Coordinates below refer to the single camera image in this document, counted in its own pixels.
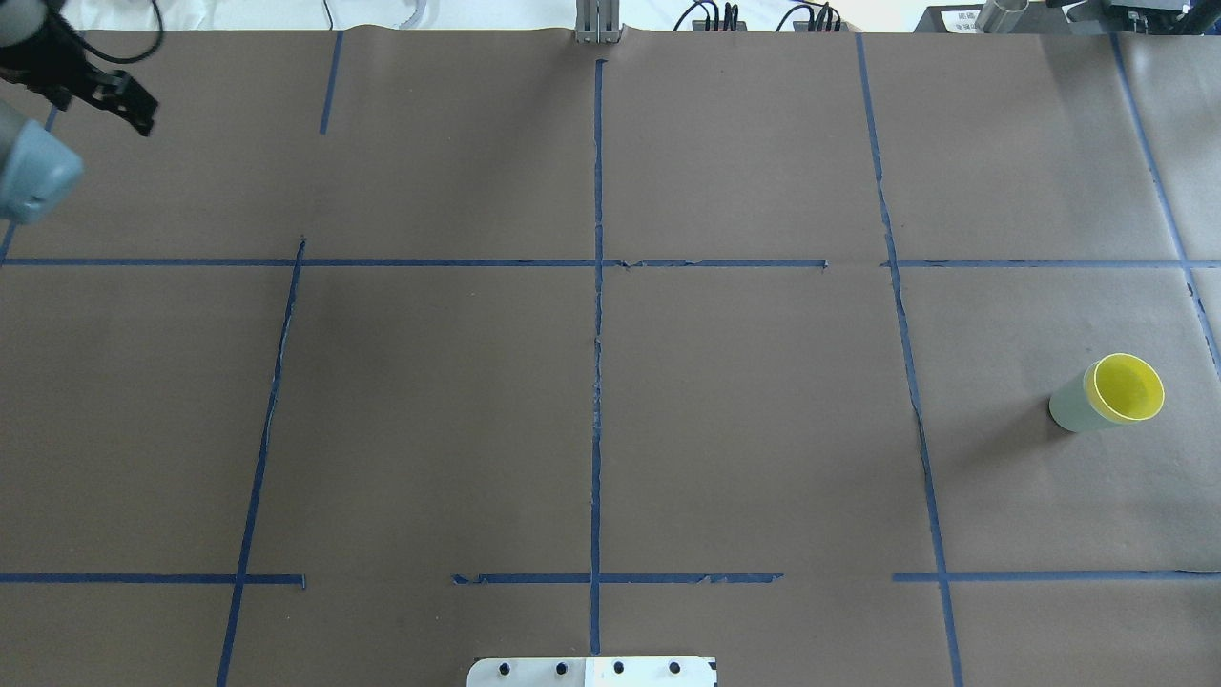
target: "table surface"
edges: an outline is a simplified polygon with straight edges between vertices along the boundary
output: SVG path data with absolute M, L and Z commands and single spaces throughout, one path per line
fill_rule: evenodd
M 171 37 L 0 246 L 0 682 L 1217 685 L 1219 51 Z

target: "blue tape line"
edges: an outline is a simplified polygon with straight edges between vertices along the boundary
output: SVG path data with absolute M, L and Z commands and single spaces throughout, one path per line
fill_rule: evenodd
M 245 586 L 247 567 L 250 564 L 250 543 L 254 541 L 254 523 L 259 516 L 259 495 L 263 492 L 263 477 L 267 469 L 267 451 L 271 445 L 271 421 L 276 415 L 276 403 L 280 399 L 280 382 L 284 373 L 284 348 L 288 343 L 288 326 L 293 320 L 293 308 L 297 305 L 297 284 L 302 276 L 302 259 L 305 256 L 305 239 L 297 245 L 297 264 L 293 266 L 293 278 L 288 284 L 288 304 L 284 305 L 284 321 L 280 328 L 280 348 L 276 350 L 276 367 L 271 376 L 271 393 L 267 395 L 267 412 L 263 419 L 263 438 L 259 441 L 259 461 L 254 469 L 254 484 L 250 487 L 250 505 L 245 513 L 245 530 L 242 533 L 242 552 L 238 555 L 237 576 L 233 583 L 233 598 L 230 603 L 228 626 L 225 630 L 225 644 L 221 648 L 221 666 L 216 674 L 216 686 L 225 687 L 228 681 L 230 661 L 233 658 L 233 639 L 237 637 L 238 615 L 242 610 L 242 588 Z
M 1149 146 L 1149 135 L 1145 133 L 1144 120 L 1140 118 L 1140 111 L 1137 109 L 1137 100 L 1132 95 L 1132 84 L 1128 81 L 1128 67 L 1123 62 L 1123 50 L 1120 48 L 1120 37 L 1117 34 L 1110 34 L 1111 37 L 1111 51 L 1115 54 L 1115 66 L 1120 71 L 1120 84 L 1123 88 L 1123 99 L 1128 104 L 1128 111 L 1132 113 L 1132 122 L 1137 128 L 1137 140 L 1140 142 L 1140 151 L 1144 153 L 1145 162 L 1149 165 L 1149 173 L 1153 176 L 1154 188 L 1158 190 L 1158 203 L 1161 204 L 1161 212 L 1166 217 L 1166 225 L 1170 227 L 1170 238 L 1175 244 L 1175 253 L 1178 255 L 1178 261 L 1183 267 L 1183 277 L 1187 279 L 1187 289 L 1192 297 L 1192 303 L 1195 306 L 1195 316 L 1200 320 L 1200 328 L 1204 331 L 1204 342 L 1209 348 L 1209 356 L 1212 358 L 1212 370 L 1217 378 L 1221 379 L 1221 351 L 1217 351 L 1216 336 L 1212 334 L 1212 325 L 1209 322 L 1209 315 L 1204 311 L 1204 301 L 1200 299 L 1200 289 L 1195 286 L 1195 275 L 1192 273 L 1192 267 L 1187 259 L 1187 250 L 1183 248 L 1183 238 L 1178 232 L 1178 222 L 1175 220 L 1175 212 L 1170 207 L 1170 199 L 1166 198 L 1166 188 L 1161 182 L 1161 172 L 1158 170 L 1158 162 L 1153 157 L 1153 148 Z
M 590 575 L 585 572 L 521 572 L 480 575 L 474 580 L 454 575 L 454 584 L 589 584 Z
M 772 584 L 783 572 L 604 572 L 603 584 Z
M 904 309 L 902 281 L 899 272 L 899 253 L 895 248 L 895 232 L 890 221 L 890 207 L 883 190 L 882 150 L 878 145 L 878 124 L 873 113 L 873 95 L 869 90 L 869 68 L 864 59 L 864 40 L 856 34 L 856 55 L 861 68 L 861 93 L 864 98 L 864 116 L 869 127 L 869 146 L 873 150 L 873 173 L 878 185 L 878 207 L 882 211 L 882 223 L 886 228 L 886 255 L 890 266 L 890 286 L 895 292 L 895 312 L 899 317 L 899 337 L 904 348 L 904 366 L 907 369 L 907 393 L 911 397 L 912 411 L 916 414 L 916 430 L 919 434 L 921 464 L 924 467 L 924 504 L 928 508 L 929 532 L 933 536 L 933 555 L 937 559 L 937 571 L 945 572 L 945 549 L 941 544 L 941 520 L 937 511 L 937 493 L 933 489 L 933 465 L 928 458 L 928 439 L 924 434 L 924 414 L 921 410 L 919 384 L 916 381 L 916 360 L 912 356 L 911 336 L 907 329 L 907 311 Z M 962 660 L 958 656 L 958 632 L 954 622 L 954 602 L 950 598 L 950 584 L 939 583 L 941 593 L 941 615 L 945 620 L 945 642 L 950 654 L 950 671 L 954 686 L 962 687 Z
M 1082 582 L 1082 581 L 1221 581 L 1215 570 L 1044 570 L 980 572 L 896 572 L 895 582 Z
M 899 266 L 901 267 L 1178 268 L 1183 265 L 1177 260 L 899 260 Z
M 263 257 L 13 257 L 11 265 L 38 267 L 281 267 L 289 259 Z
M 0 584 L 233 584 L 236 575 L 162 575 L 150 572 L 5 572 Z M 305 586 L 304 575 L 252 575 L 247 584 Z
M 17 233 L 17 222 L 9 222 L 9 228 L 4 232 L 4 242 L 0 242 L 0 265 L 12 264 L 9 259 L 9 246 L 12 245 L 12 237 Z
M 331 76 L 326 82 L 326 100 L 322 101 L 322 121 L 317 124 L 317 132 L 326 135 L 326 129 L 331 126 L 331 101 L 335 99 L 335 82 L 339 78 L 339 55 L 343 52 L 343 32 L 335 34 L 335 51 L 331 52 Z
M 305 260 L 305 266 L 321 267 L 592 267 L 593 260 L 584 259 L 538 259 L 518 260 L 499 257 L 386 257 L 386 259 L 346 259 L 314 257 Z
M 590 655 L 602 652 L 602 68 L 593 65 L 593 445 L 590 476 Z
M 603 572 L 601 584 L 770 584 L 784 577 L 783 572 Z M 589 584 L 592 576 L 584 572 L 491 574 L 469 578 L 452 576 L 453 583 L 466 584 Z
M 819 267 L 827 268 L 827 260 L 768 260 L 768 259 L 742 259 L 742 260 L 684 260 L 684 259 L 657 259 L 640 260 L 636 262 L 621 262 L 621 266 L 632 267 Z
M 149 267 L 288 267 L 289 257 L 12 257 L 9 264 L 22 266 L 149 266 Z M 308 267 L 596 267 L 598 260 L 584 257 L 309 257 Z M 827 260 L 687 260 L 661 259 L 628 262 L 603 257 L 602 265 L 635 267 L 821 267 Z

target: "metal plate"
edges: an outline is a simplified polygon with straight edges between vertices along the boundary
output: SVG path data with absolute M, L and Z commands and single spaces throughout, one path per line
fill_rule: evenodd
M 716 687 L 717 659 L 600 656 L 484 659 L 470 666 L 466 687 Z

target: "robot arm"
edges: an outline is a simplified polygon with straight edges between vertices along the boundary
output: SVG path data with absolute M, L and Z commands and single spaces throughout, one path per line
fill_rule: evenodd
M 60 110 L 79 98 L 148 135 L 156 99 L 129 73 L 104 72 L 89 63 L 83 41 L 60 16 L 62 5 L 63 0 L 0 0 L 0 78 L 45 96 Z M 83 171 L 81 157 L 67 145 L 0 100 L 0 218 L 38 221 L 72 190 Z
M 77 96 L 127 120 L 142 135 L 153 131 L 158 101 L 132 74 L 89 63 L 83 41 L 60 16 L 63 0 L 0 0 L 0 78 L 66 110 Z

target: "plastic cup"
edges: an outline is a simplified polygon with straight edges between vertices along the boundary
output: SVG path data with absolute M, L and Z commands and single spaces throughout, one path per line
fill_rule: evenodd
M 1166 390 L 1149 364 L 1111 354 L 1051 395 L 1051 420 L 1068 432 L 1144 422 L 1161 411 Z

